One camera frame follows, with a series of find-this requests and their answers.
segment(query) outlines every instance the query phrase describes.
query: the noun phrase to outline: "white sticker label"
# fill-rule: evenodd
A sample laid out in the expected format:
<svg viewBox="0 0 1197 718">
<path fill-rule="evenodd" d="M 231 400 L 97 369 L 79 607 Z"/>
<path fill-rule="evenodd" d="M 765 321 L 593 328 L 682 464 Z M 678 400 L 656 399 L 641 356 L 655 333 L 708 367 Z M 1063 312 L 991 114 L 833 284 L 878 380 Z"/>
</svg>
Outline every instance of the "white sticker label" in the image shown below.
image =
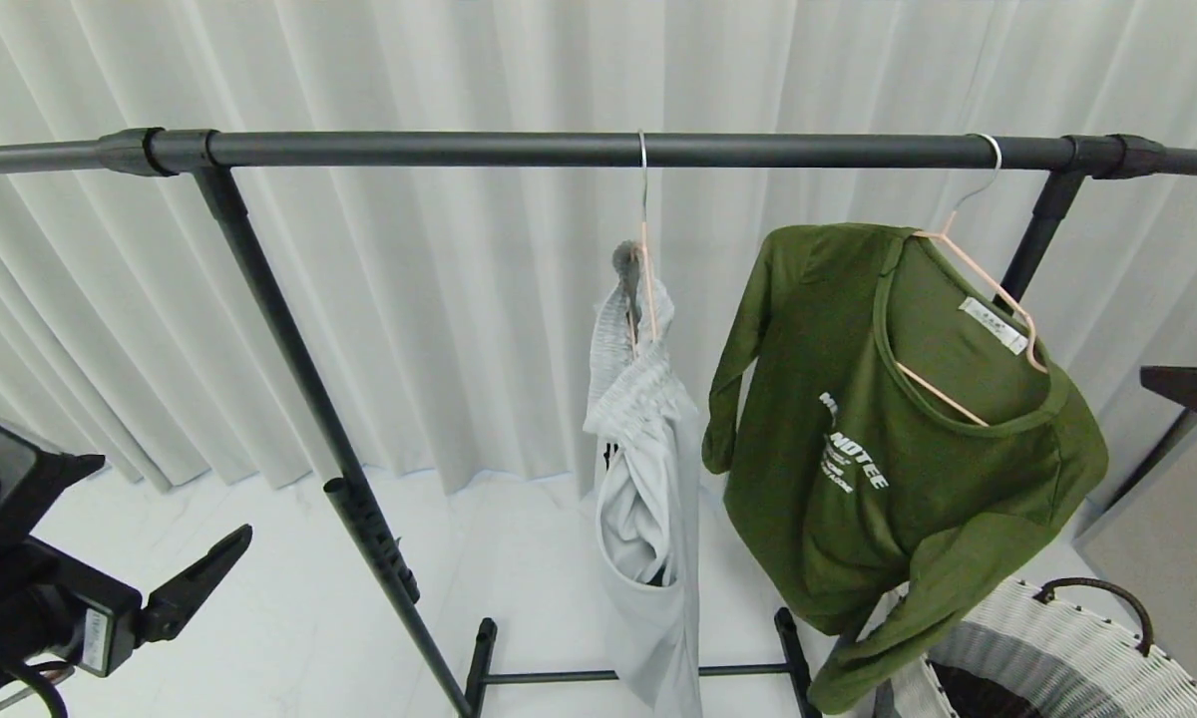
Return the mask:
<svg viewBox="0 0 1197 718">
<path fill-rule="evenodd" d="M 84 653 L 80 655 L 80 665 L 92 669 L 98 674 L 105 673 L 107 663 L 107 638 L 111 632 L 110 621 L 104 613 L 97 613 L 89 608 L 84 613 Z"/>
<path fill-rule="evenodd" d="M 986 330 L 990 330 L 991 335 L 998 337 L 1002 346 L 1008 347 L 1010 353 L 1019 355 L 1023 351 L 1023 347 L 1028 346 L 1027 336 L 1023 336 L 1022 333 L 1015 331 L 1014 327 L 1003 322 L 998 315 L 991 312 L 988 306 L 977 302 L 973 296 L 968 296 L 966 302 L 962 302 L 962 305 L 959 306 L 959 309 L 961 309 L 962 312 L 971 315 L 972 318 L 980 323 L 982 327 L 986 328 Z"/>
</svg>

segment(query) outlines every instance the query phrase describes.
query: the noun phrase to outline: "laundry basket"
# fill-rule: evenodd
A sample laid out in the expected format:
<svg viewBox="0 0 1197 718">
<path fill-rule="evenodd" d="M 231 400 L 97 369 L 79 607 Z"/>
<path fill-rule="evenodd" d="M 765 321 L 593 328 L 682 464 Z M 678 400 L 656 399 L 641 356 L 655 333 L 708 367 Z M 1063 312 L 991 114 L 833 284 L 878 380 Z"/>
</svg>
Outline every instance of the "laundry basket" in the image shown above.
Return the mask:
<svg viewBox="0 0 1197 718">
<path fill-rule="evenodd" d="M 1056 600 L 1057 588 L 1073 585 L 1120 596 L 1144 633 Z M 874 704 L 876 718 L 982 716 L 1197 718 L 1197 681 L 1153 645 L 1144 606 L 1122 586 L 1058 578 L 1039 589 L 1010 578 L 882 683 Z"/>
</svg>

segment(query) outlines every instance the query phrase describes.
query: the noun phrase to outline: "basket handle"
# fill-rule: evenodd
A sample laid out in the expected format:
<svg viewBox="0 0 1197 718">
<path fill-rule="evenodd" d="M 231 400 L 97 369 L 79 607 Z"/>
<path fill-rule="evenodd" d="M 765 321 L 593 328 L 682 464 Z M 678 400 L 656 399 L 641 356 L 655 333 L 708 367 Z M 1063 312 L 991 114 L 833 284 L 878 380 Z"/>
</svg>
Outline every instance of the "basket handle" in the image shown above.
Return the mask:
<svg viewBox="0 0 1197 718">
<path fill-rule="evenodd" d="M 1140 645 L 1135 646 L 1135 650 L 1143 655 L 1144 658 L 1149 657 L 1149 649 L 1153 649 L 1153 621 L 1149 620 L 1149 610 L 1144 608 L 1141 600 L 1131 595 L 1131 591 L 1123 589 L 1117 583 L 1101 582 L 1099 578 L 1056 578 L 1053 582 L 1046 582 L 1041 586 L 1041 590 L 1032 598 L 1041 603 L 1051 603 L 1051 601 L 1056 600 L 1056 590 L 1063 586 L 1089 586 L 1093 590 L 1106 590 L 1125 601 L 1135 610 L 1136 616 L 1140 619 L 1140 626 L 1144 632 L 1144 637 L 1140 640 Z"/>
</svg>

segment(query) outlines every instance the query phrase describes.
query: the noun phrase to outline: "green shirt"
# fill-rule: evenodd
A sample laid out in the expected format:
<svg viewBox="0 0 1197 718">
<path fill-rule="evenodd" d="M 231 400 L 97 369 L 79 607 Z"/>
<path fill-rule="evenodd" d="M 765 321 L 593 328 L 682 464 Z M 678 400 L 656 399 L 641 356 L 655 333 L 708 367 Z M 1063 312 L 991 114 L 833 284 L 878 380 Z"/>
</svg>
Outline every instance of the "green shirt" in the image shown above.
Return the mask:
<svg viewBox="0 0 1197 718">
<path fill-rule="evenodd" d="M 1050 372 L 1031 367 L 1013 351 L 1026 328 L 912 232 L 773 231 L 709 390 L 704 464 L 731 471 L 727 513 L 795 614 L 856 632 L 909 582 L 880 627 L 822 665 L 810 699 L 826 713 L 940 640 L 1053 540 L 1108 467 L 1063 370 L 1041 346 Z"/>
</svg>

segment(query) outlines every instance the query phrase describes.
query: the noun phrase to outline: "black metal clothing rack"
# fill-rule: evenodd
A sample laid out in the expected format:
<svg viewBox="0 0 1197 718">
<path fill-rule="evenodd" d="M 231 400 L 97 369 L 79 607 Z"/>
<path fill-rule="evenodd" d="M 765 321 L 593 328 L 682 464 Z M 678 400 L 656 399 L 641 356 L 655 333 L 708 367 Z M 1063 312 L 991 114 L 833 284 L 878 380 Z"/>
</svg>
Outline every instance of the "black metal clothing rack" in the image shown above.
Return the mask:
<svg viewBox="0 0 1197 718">
<path fill-rule="evenodd" d="M 1197 176 L 1197 150 L 1161 146 L 1137 135 L 996 140 L 1003 169 L 1050 172 L 1033 205 L 1032 223 L 1002 280 L 1005 291 L 1017 299 L 1087 177 Z M 648 134 L 645 146 L 648 164 L 656 168 L 980 169 L 994 166 L 996 159 L 990 145 L 973 135 Z M 140 177 L 174 177 L 181 172 L 195 177 L 338 460 L 342 475 L 326 482 L 324 492 L 458 716 L 479 718 L 488 686 L 614 680 L 613 671 L 491 673 L 497 623 L 484 619 L 475 634 L 466 686 L 457 682 L 417 611 L 417 578 L 399 553 L 231 176 L 232 168 L 389 165 L 638 168 L 643 166 L 643 151 L 634 133 L 219 133 L 209 128 L 128 128 L 97 140 L 0 146 L 0 174 L 107 169 Z M 798 712 L 803 718 L 818 717 L 807 698 L 812 676 L 794 617 L 782 608 L 774 621 L 785 653 L 783 663 L 706 665 L 700 674 L 789 674 Z"/>
</svg>

